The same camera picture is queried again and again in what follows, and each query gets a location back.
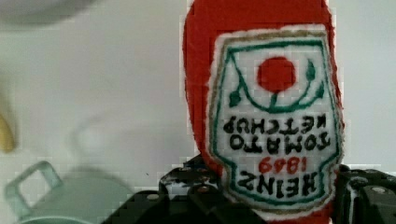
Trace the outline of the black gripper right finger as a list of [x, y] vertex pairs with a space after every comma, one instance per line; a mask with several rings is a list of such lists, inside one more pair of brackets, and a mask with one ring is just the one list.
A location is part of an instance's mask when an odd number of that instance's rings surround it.
[[342, 165], [333, 210], [332, 224], [396, 224], [396, 178]]

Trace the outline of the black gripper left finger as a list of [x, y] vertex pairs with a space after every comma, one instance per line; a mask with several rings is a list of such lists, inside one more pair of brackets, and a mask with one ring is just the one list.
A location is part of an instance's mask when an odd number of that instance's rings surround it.
[[224, 197], [219, 178], [198, 155], [131, 196], [101, 224], [267, 224], [242, 203]]

